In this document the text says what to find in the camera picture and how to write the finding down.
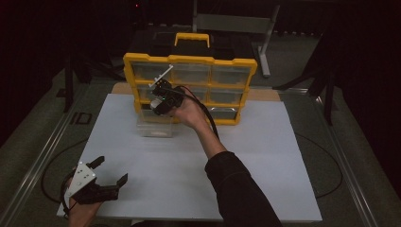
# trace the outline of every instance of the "person's arm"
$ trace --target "person's arm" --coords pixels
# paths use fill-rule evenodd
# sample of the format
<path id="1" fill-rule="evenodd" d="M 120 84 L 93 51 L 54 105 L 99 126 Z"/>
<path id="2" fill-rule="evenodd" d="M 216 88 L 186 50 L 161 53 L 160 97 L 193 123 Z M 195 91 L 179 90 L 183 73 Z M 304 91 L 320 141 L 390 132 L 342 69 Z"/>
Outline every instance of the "person's arm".
<path id="1" fill-rule="evenodd" d="M 70 210 L 68 214 L 69 227 L 89 227 L 95 219 L 96 213 L 103 202 L 93 204 L 79 204 L 72 197 L 69 200 Z"/>
<path id="2" fill-rule="evenodd" d="M 227 226 L 282 226 L 248 169 L 215 136 L 198 104 L 185 98 L 182 106 L 170 114 L 197 133 L 209 159 L 205 171 L 215 188 L 218 210 Z"/>

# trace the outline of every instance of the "black cord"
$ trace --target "black cord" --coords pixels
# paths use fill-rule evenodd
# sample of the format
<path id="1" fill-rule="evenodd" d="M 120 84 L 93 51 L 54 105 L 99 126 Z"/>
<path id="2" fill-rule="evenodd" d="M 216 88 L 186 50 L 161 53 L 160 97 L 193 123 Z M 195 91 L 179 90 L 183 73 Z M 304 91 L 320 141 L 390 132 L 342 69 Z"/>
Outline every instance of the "black cord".
<path id="1" fill-rule="evenodd" d="M 337 189 L 339 189 L 339 187 L 340 187 L 341 184 L 342 184 L 342 180 L 343 180 L 343 174 L 342 174 L 342 171 L 341 171 L 339 162 L 337 162 L 337 160 L 334 158 L 334 156 L 333 156 L 332 154 L 330 154 L 325 148 L 323 148 L 322 146 L 320 146 L 320 145 L 319 145 L 318 143 L 316 143 L 315 141 L 313 141 L 313 140 L 311 140 L 311 139 L 309 139 L 309 138 L 307 138 L 307 137 L 301 135 L 300 133 L 295 132 L 295 134 L 298 135 L 298 136 L 300 136 L 300 137 L 302 137 L 302 138 L 304 138 L 305 140 L 309 141 L 310 143 L 314 144 L 315 146 L 317 146 L 318 148 L 320 148 L 321 150 L 323 150 L 323 151 L 333 160 L 333 162 L 336 164 L 337 169 L 339 170 L 339 173 L 340 173 L 340 180 L 339 180 L 339 182 L 337 183 L 337 185 L 336 185 L 333 189 L 329 190 L 328 192 L 325 192 L 325 193 L 323 193 L 323 194 L 321 194 L 321 195 L 315 196 L 316 199 L 319 199 L 319 198 L 328 196 L 328 195 L 330 195 L 331 193 L 335 192 Z"/>
<path id="2" fill-rule="evenodd" d="M 68 180 L 70 180 L 70 178 L 74 177 L 74 174 L 75 174 L 75 170 L 72 170 L 70 173 L 68 173 L 67 176 L 65 176 L 64 180 L 62 181 L 61 189 L 60 189 L 60 201 L 61 201 L 61 204 L 63 207 L 63 211 L 65 213 L 64 218 L 66 218 L 66 219 L 68 219 L 70 210 L 75 206 L 75 204 L 74 204 L 71 208 L 68 208 L 67 203 L 65 202 L 65 199 L 64 199 L 65 189 L 67 188 Z"/>
<path id="3" fill-rule="evenodd" d="M 191 100 L 193 100 L 195 103 L 197 103 L 197 104 L 200 106 L 200 108 L 203 110 L 203 112 L 206 114 L 207 118 L 209 119 L 210 125 L 212 126 L 213 132 L 215 133 L 216 137 L 219 139 L 219 137 L 218 137 L 218 128 L 216 127 L 216 123 L 215 123 L 215 120 L 213 119 L 213 116 L 210 114 L 209 110 L 207 110 L 207 107 L 206 107 L 205 105 L 203 105 L 203 103 L 201 103 L 201 102 L 195 97 L 195 95 L 194 95 L 191 91 L 189 91 L 188 88 L 186 88 L 186 87 L 184 87 L 184 86 L 181 86 L 181 85 L 179 85 L 178 87 L 186 89 L 192 96 L 189 96 L 189 95 L 187 95 L 186 93 L 181 93 L 181 92 L 178 92 L 178 91 L 176 91 L 176 90 L 169 89 L 169 88 L 162 88 L 162 89 L 164 89 L 164 90 L 166 90 L 166 91 L 169 91 L 169 92 L 172 92 L 172 93 L 175 93 L 175 94 L 179 94 L 179 95 L 181 95 L 181 96 L 188 97 L 189 99 L 191 99 Z"/>
<path id="4" fill-rule="evenodd" d="M 75 147 L 75 146 L 78 146 L 78 145 L 80 145 L 81 143 L 86 142 L 86 141 L 88 141 L 88 138 L 83 139 L 83 140 L 81 140 L 81 141 L 78 141 L 78 142 L 76 142 L 75 144 L 73 144 L 73 145 L 71 145 L 71 146 L 69 146 L 69 147 L 67 147 L 67 148 L 64 148 L 62 151 L 60 151 L 59 153 L 57 153 L 57 154 L 49 161 L 49 163 L 46 165 L 46 167 L 44 168 L 44 172 L 42 173 L 42 176 L 41 176 L 41 189 L 42 189 L 42 192 L 44 193 L 44 195 L 45 195 L 48 199 L 50 199 L 51 201 L 53 201 L 53 202 L 55 202 L 55 203 L 60 203 L 60 202 L 61 202 L 60 200 L 54 199 L 53 197 L 51 197 L 51 196 L 47 193 L 47 191 L 45 190 L 45 188 L 44 188 L 44 177 L 45 177 L 45 175 L 46 175 L 47 170 L 49 169 L 50 165 L 51 165 L 60 155 L 62 155 L 63 153 L 65 153 L 65 152 L 66 152 L 67 150 L 69 150 L 70 148 L 73 148 L 73 147 Z"/>

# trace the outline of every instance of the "yellow handle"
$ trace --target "yellow handle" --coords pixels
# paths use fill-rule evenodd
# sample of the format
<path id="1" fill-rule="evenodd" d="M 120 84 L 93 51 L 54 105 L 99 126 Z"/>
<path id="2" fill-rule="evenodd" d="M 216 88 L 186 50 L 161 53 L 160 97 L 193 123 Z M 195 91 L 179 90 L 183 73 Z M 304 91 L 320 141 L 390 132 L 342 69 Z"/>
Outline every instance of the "yellow handle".
<path id="1" fill-rule="evenodd" d="M 197 41 L 206 41 L 207 48 L 210 47 L 209 43 L 209 35 L 208 34 L 198 34 L 198 33 L 182 33 L 178 32 L 176 35 L 176 40 L 174 45 L 177 45 L 179 40 L 197 40 Z"/>

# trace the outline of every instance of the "white table surface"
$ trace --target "white table surface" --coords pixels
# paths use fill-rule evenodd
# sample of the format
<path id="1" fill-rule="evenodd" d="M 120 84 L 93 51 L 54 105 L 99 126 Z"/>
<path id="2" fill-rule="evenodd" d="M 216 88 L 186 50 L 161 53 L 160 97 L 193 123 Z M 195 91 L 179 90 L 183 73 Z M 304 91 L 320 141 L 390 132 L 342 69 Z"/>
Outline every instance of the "white table surface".
<path id="1" fill-rule="evenodd" d="M 221 220 L 216 193 L 206 177 L 207 158 L 197 135 L 182 124 L 172 138 L 142 137 L 136 131 L 133 95 L 109 94 L 81 161 L 104 155 L 96 183 L 111 185 L 129 173 L 117 201 L 106 201 L 106 218 Z M 280 101 L 247 101 L 236 126 L 218 126 L 221 142 L 250 170 L 284 222 L 322 216 Z"/>

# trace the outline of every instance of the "yellow organizer box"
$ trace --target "yellow organizer box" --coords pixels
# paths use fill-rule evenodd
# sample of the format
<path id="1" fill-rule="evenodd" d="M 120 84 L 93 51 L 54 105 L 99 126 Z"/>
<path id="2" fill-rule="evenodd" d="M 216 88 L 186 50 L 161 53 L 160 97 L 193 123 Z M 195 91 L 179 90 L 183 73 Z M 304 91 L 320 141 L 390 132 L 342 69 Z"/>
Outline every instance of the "yellow organizer box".
<path id="1" fill-rule="evenodd" d="M 157 37 L 157 34 L 139 34 L 124 56 L 124 72 L 134 94 L 134 110 L 144 117 L 156 117 L 148 107 L 155 98 L 151 92 L 154 86 L 148 85 L 171 64 L 173 68 L 164 79 L 173 87 L 188 86 L 208 108 L 217 125 L 236 125 L 257 68 L 254 58 L 238 58 L 253 56 L 250 42 L 243 37 L 229 37 L 216 38 L 215 43 L 213 36 L 198 33 L 162 35 L 159 40 L 149 40 L 147 37 Z M 233 43 L 228 45 L 234 47 L 221 48 L 227 45 L 224 41 Z"/>

